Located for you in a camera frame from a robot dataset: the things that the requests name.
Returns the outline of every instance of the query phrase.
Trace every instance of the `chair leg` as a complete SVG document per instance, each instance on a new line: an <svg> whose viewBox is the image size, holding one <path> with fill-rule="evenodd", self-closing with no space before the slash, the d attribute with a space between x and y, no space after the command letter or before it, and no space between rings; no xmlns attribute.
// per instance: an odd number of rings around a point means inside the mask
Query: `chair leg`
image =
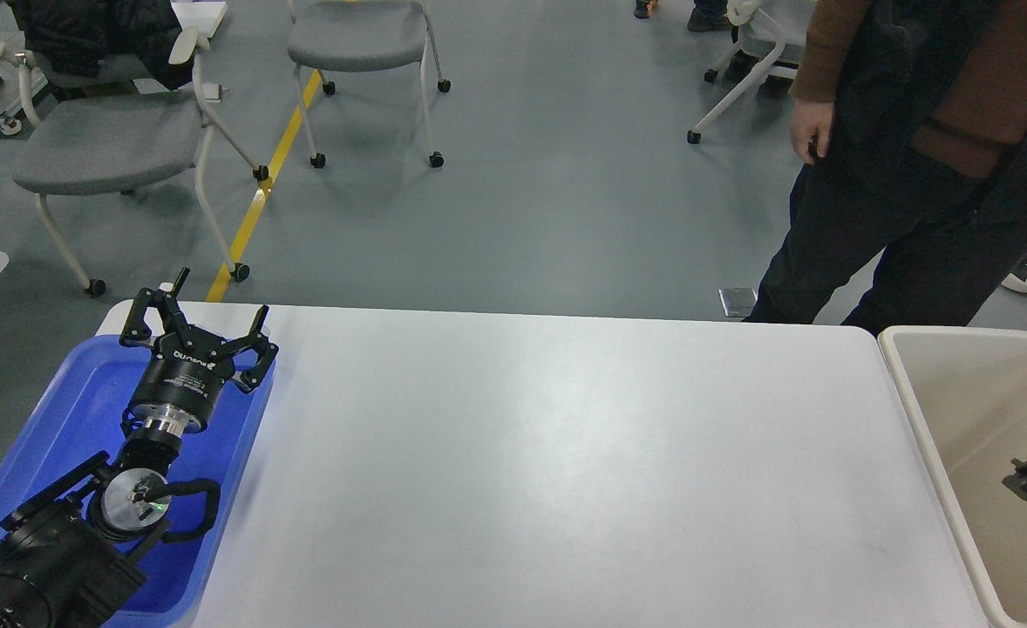
<svg viewBox="0 0 1027 628"><path fill-rule="evenodd" d="M303 84L301 84L301 64L294 64L293 83L297 87L297 107L301 110L301 127L305 132L305 140L308 141L308 160L313 168L324 168L327 159L324 153L315 151L315 140L311 136L311 120L308 119L308 108L303 106Z"/></svg>
<svg viewBox="0 0 1027 628"><path fill-rule="evenodd" d="M726 111L726 108L731 107L734 101L739 99L739 96L744 95L746 90L752 87L758 86L764 80L765 76L769 75L769 68L773 67L776 60L779 59L782 52L785 51L785 41L776 41L773 44L773 49L771 52L765 56L758 64L753 67L750 74L746 75L738 84L736 84L728 95L724 96L724 99L719 101L716 107L712 108L712 111L708 112L708 115L703 116L703 119L698 120L695 126L689 128L688 131L688 143L698 144L700 143L700 135L703 130L712 123L715 118L719 118L722 112Z"/></svg>
<svg viewBox="0 0 1027 628"><path fill-rule="evenodd" d="M40 215L40 222L44 223L44 227L48 229L48 233L52 235L52 239L55 243L55 248L61 250L61 255L64 256L64 262L72 270L72 274L75 274L76 282L79 283L80 289L86 291L92 297L98 297L107 291L107 284L104 284L102 280L92 280L87 273L84 272L83 266L79 265L79 260L76 259L76 254L72 253L72 247L68 246L67 239L64 238L64 232L61 228L55 225L55 220L52 219L52 215L48 212L48 199L44 194L37 194L37 214Z"/></svg>
<svg viewBox="0 0 1027 628"><path fill-rule="evenodd" d="M709 83L716 82L716 77L729 66L730 61L734 59L734 54L741 50L741 40L735 41L730 50L726 50L724 56L719 57L719 61L716 61L714 65L708 68L708 72L703 72L703 80Z"/></svg>
<svg viewBox="0 0 1027 628"><path fill-rule="evenodd" d="M215 235L219 251L222 251L223 265L227 266L228 273L235 282L241 282L251 275L251 267L245 263L237 263L231 258L230 246L223 237L223 230L219 227L219 220L216 219L216 212L211 208L211 201L203 190L203 174L206 171L207 158L211 158L211 143L216 138L216 128L207 124L207 131L203 132L203 147L199 150L199 162L195 167L195 198L199 200L199 209L203 211L207 225L211 226L211 234Z"/></svg>
<svg viewBox="0 0 1027 628"><path fill-rule="evenodd" d="M246 165L250 165L251 170L254 171L254 178L258 179L259 182L265 182L266 179L269 179L269 168L255 163L254 158L251 158L251 154L246 152L245 148L242 148L242 144L239 144L238 140L234 139L234 133L231 133L230 127L219 118L218 112L207 104L207 100L203 97L203 61L199 59L198 54L195 56L195 61L192 64L192 90L195 93L195 103L199 105L199 110L203 112L204 118L207 119L207 122L215 124L219 128L219 132L223 134L223 138L227 138L231 147L234 147L234 150L238 152L238 155L246 162Z"/></svg>
<svg viewBox="0 0 1027 628"><path fill-rule="evenodd" d="M441 89L441 91L444 95L446 95L448 91L451 90L451 80L447 80L445 77L443 77L443 69L441 68L441 52L436 51L436 37L435 34L432 32L432 17L430 17L429 15L429 9L427 7L423 8L424 8L425 31L427 31L427 33L429 34L429 44L430 46L432 46L432 61L436 63L436 79L438 79L436 87Z"/></svg>
<svg viewBox="0 0 1027 628"><path fill-rule="evenodd" d="M427 53L427 46L425 46L424 52L421 54L421 110L424 112L424 135L427 141L429 141L429 165L432 168L443 167L443 155L441 151L435 148L435 141L432 139L432 122L429 118L429 99L424 95L424 60L425 57L429 56Z"/></svg>

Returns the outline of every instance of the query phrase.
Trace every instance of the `black pants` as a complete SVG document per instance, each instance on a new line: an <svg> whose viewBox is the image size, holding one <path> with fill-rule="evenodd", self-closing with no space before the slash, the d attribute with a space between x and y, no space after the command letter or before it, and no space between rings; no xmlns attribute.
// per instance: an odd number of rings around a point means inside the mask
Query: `black pants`
<svg viewBox="0 0 1027 628"><path fill-rule="evenodd" d="M758 289L753 323L811 323L838 287L883 251L874 285L843 322L964 326L1027 254L1027 222L984 223L984 183L909 150L868 190L833 152L789 195L792 226Z"/></svg>

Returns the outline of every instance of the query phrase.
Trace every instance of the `man's hand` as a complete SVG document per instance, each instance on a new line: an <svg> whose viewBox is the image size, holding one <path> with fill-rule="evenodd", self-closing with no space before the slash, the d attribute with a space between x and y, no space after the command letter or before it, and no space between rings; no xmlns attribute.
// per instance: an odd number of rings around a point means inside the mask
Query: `man's hand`
<svg viewBox="0 0 1027 628"><path fill-rule="evenodd" d="M835 103L796 102L793 120L789 123L789 136L793 139L793 150L808 165L815 165L816 156L826 158L828 147L832 146L832 122L835 119ZM809 150L815 139L816 154Z"/></svg>

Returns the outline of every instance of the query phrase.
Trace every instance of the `brown sweater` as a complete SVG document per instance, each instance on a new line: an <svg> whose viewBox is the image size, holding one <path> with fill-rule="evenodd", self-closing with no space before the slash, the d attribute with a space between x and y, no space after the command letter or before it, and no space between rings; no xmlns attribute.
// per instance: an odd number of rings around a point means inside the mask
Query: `brown sweater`
<svg viewBox="0 0 1027 628"><path fill-rule="evenodd" d="M820 0L793 96L835 100L843 61L872 3ZM984 179L1026 135L1027 0L1003 0L912 147L964 176Z"/></svg>

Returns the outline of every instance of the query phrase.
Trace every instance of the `beige bin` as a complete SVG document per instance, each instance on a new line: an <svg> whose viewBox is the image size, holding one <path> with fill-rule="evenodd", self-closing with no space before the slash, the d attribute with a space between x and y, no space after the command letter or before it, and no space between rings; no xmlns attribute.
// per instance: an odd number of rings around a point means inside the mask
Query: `beige bin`
<svg viewBox="0 0 1027 628"><path fill-rule="evenodd" d="M1027 332L891 327L881 353L992 625L1027 625Z"/></svg>

